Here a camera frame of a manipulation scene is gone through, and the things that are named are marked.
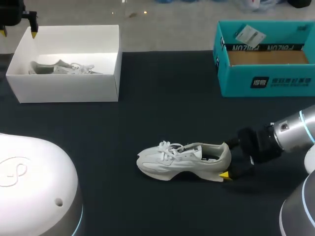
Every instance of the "shoe tongue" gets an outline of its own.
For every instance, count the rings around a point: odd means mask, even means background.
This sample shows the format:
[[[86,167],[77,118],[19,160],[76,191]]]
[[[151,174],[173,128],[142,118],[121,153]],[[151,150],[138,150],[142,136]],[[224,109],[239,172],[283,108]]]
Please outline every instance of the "shoe tongue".
[[[202,147],[201,147],[201,145],[194,146],[194,147],[192,147],[190,149],[185,150],[184,152],[186,152],[186,151],[193,152],[193,154],[195,154],[196,157],[198,157],[200,159],[202,158]]]

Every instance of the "white shoebox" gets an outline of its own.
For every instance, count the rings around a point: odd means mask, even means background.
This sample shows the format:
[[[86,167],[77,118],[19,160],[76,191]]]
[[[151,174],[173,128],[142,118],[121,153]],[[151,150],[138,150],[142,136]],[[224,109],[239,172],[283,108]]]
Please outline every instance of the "white shoebox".
[[[29,75],[40,64],[94,65],[102,75]],[[6,73],[20,103],[118,101],[122,51],[119,26],[42,26],[24,33]]]

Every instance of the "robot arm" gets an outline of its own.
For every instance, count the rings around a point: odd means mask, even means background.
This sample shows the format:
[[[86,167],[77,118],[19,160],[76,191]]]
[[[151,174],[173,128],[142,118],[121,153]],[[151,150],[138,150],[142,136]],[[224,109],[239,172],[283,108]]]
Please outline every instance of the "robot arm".
[[[5,26],[15,26],[21,19],[28,19],[31,25],[31,34],[35,38],[38,32],[37,12],[26,11],[23,0],[0,0],[0,33],[5,37]]]
[[[280,157],[282,152],[293,152],[312,147],[315,144],[315,105],[289,117],[263,127],[258,131],[244,128],[237,137],[226,142],[230,149],[239,146],[245,161],[242,167],[230,166],[222,177],[239,178],[252,173],[254,164],[268,162]],[[315,170],[315,148],[305,157],[305,167],[310,174]]]

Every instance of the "teal shoebox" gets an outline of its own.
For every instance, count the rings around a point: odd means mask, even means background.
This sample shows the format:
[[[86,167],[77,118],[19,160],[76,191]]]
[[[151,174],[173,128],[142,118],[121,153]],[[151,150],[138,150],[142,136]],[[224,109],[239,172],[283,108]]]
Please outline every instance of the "teal shoebox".
[[[306,21],[220,21],[213,56],[222,95],[315,96],[314,24]],[[245,44],[236,38],[247,26],[258,33],[247,38]],[[257,46],[248,46],[249,40],[260,33],[265,38]]]

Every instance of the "shoe sole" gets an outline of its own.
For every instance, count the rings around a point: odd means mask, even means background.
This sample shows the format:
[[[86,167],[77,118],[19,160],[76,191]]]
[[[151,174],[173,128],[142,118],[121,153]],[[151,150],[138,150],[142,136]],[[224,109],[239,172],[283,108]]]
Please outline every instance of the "shoe sole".
[[[148,173],[142,169],[139,168],[139,170],[141,170],[142,173],[146,174],[147,176],[150,176],[152,178],[158,179],[158,180],[163,180],[163,181],[169,181],[172,178],[174,178],[176,175],[178,175],[180,172],[172,172],[172,173],[168,173],[165,175],[155,175],[155,174],[151,174]],[[219,176],[219,174],[214,174],[211,172],[206,172],[206,171],[197,171],[197,172],[193,172],[195,175],[197,175],[199,178],[201,179],[205,179],[205,180],[209,180],[209,181],[215,181],[215,182],[223,182],[223,178]]]

